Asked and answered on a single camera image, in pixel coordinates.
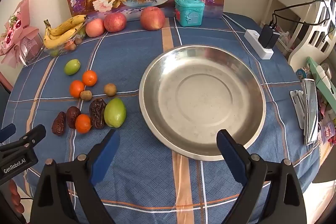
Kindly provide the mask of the person's left hand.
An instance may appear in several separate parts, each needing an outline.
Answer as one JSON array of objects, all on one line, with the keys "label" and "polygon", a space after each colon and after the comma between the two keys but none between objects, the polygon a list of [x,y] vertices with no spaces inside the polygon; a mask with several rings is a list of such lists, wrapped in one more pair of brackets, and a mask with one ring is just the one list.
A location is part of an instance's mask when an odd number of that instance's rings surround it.
[{"label": "person's left hand", "polygon": [[15,210],[19,214],[23,214],[25,212],[25,208],[21,204],[21,196],[18,193],[17,184],[12,179],[9,181],[9,190],[11,193],[11,200],[12,200]]}]

